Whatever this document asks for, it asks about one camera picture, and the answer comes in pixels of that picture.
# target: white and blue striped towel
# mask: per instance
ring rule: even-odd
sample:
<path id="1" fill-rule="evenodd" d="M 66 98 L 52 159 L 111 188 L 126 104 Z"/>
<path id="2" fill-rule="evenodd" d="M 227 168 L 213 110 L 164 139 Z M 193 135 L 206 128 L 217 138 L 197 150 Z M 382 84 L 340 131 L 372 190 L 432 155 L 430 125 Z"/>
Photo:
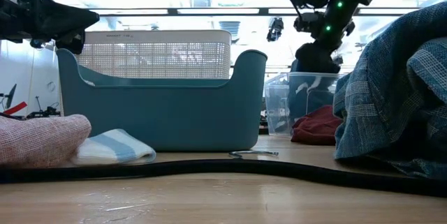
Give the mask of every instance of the white and blue striped towel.
<path id="1" fill-rule="evenodd" d="M 72 157 L 74 165 L 112 165 L 142 160 L 154 161 L 155 150 L 140 140 L 130 136 L 125 130 L 114 129 L 87 138 Z"/>

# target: clear plastic container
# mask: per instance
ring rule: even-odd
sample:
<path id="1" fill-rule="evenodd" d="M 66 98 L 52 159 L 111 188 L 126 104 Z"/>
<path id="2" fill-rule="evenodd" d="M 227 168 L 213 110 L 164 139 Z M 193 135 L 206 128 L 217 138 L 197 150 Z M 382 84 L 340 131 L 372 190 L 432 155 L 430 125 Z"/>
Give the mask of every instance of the clear plastic container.
<path id="1" fill-rule="evenodd" d="M 265 82 L 269 135 L 292 136 L 296 120 L 324 105 L 332 105 L 337 80 L 344 75 L 282 73 Z"/>

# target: pink knit cloth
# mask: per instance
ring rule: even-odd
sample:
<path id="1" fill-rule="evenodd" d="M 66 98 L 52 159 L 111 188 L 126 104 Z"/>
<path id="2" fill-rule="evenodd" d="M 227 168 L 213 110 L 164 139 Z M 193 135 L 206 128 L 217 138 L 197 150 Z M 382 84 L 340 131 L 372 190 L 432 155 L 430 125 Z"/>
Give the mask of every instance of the pink knit cloth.
<path id="1" fill-rule="evenodd" d="M 0 165 L 54 167 L 68 160 L 88 138 L 91 125 L 82 115 L 18 121 L 0 117 Z"/>

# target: teal plastic bin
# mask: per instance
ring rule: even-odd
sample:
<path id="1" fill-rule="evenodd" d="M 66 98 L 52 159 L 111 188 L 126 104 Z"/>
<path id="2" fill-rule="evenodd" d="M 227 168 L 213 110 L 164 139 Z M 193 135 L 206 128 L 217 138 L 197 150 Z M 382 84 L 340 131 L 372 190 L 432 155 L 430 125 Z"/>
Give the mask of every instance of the teal plastic bin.
<path id="1" fill-rule="evenodd" d="M 85 115 L 91 136 L 120 128 L 156 151 L 247 150 L 258 140 L 262 52 L 241 53 L 229 80 L 111 77 L 79 66 L 68 50 L 57 56 L 64 115 Z"/>

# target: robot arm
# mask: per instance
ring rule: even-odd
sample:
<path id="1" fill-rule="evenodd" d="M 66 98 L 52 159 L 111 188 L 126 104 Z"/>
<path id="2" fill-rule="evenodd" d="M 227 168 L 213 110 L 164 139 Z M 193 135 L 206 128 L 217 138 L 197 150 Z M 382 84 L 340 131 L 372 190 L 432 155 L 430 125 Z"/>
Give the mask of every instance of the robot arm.
<path id="1" fill-rule="evenodd" d="M 0 0 L 0 40 L 31 39 L 35 48 L 55 40 L 57 47 L 80 54 L 85 29 L 97 21 L 99 15 L 94 12 L 53 0 Z"/>
<path id="2" fill-rule="evenodd" d="M 295 53 L 299 64 L 295 70 L 302 72 L 338 73 L 340 67 L 330 57 L 342 44 L 342 38 L 354 30 L 352 17 L 359 4 L 368 6 L 372 0 L 291 0 L 298 8 L 324 8 L 325 12 L 300 14 L 294 27 L 298 32 L 308 32 L 315 39 Z"/>

